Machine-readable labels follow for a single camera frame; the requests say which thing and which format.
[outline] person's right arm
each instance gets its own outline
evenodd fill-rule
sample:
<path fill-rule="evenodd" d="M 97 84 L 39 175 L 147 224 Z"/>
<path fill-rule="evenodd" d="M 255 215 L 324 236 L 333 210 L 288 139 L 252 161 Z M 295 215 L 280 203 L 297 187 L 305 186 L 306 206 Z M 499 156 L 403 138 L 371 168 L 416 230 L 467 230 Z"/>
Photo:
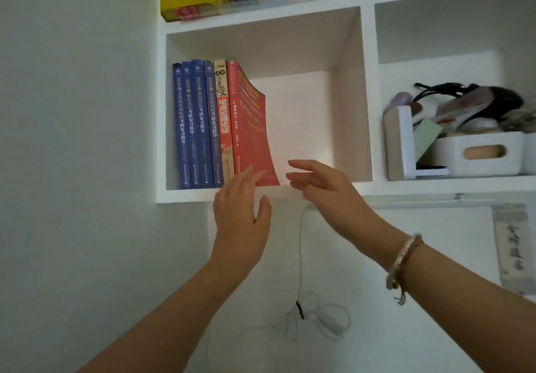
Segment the person's right arm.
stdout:
<path fill-rule="evenodd" d="M 290 160 L 288 173 L 330 226 L 388 271 L 410 238 L 380 218 L 343 173 Z M 411 251 L 402 285 L 486 373 L 536 372 L 536 304 L 462 267 L 426 244 Z"/>

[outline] bracelet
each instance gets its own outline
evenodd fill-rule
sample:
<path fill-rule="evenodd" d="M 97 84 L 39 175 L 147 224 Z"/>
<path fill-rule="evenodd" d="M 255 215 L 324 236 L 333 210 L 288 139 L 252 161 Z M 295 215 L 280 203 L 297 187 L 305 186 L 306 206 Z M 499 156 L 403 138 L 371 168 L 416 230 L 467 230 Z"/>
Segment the bracelet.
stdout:
<path fill-rule="evenodd" d="M 399 281 L 400 269 L 409 257 L 410 251 L 413 248 L 417 247 L 421 242 L 422 236 L 419 233 L 413 235 L 407 240 L 402 249 L 400 249 L 397 259 L 394 261 L 394 264 L 392 265 L 391 270 L 389 270 L 389 274 L 387 275 L 387 279 L 385 280 L 388 290 L 396 290 L 400 287 L 400 290 L 402 291 L 400 298 L 394 298 L 395 300 L 398 300 L 398 305 L 404 305 L 406 303 L 406 293 L 404 292 L 404 288 Z"/>

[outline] forearm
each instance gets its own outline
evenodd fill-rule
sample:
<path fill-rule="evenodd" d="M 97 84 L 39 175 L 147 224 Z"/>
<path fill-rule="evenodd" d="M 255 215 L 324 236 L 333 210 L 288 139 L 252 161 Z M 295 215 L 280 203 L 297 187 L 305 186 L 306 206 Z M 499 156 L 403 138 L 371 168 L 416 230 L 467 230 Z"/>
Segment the forearm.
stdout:
<path fill-rule="evenodd" d="M 208 263 L 80 372 L 183 371 L 212 317 L 240 282 Z"/>
<path fill-rule="evenodd" d="M 378 222 L 359 248 L 386 271 L 410 237 Z M 486 373 L 536 371 L 536 304 L 483 279 L 433 248 L 411 251 L 405 290 Z"/>

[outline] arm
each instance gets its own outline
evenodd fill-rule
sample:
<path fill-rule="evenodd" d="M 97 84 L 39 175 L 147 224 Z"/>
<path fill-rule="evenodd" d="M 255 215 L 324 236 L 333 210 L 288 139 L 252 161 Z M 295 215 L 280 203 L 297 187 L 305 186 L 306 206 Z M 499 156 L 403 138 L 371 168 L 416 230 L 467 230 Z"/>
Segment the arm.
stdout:
<path fill-rule="evenodd" d="M 216 194 L 218 233 L 209 262 L 184 286 L 109 345 L 79 373 L 183 371 L 216 311 L 258 263 L 270 232 L 271 206 L 253 213 L 262 173 L 248 168 Z"/>
<path fill-rule="evenodd" d="M 385 222 L 340 172 L 311 160 L 289 164 L 291 186 L 363 254 L 391 268 L 409 236 Z M 399 278 L 413 299 L 486 373 L 536 371 L 536 304 L 421 244 Z"/>

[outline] oval handle cutout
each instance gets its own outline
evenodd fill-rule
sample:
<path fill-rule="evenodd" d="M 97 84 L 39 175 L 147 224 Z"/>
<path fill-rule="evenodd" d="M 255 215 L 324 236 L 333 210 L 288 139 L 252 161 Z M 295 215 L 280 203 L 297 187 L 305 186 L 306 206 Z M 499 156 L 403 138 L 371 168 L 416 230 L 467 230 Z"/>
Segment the oval handle cutout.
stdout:
<path fill-rule="evenodd" d="M 500 159 L 504 156 L 506 147 L 503 145 L 474 146 L 464 150 L 466 160 Z"/>

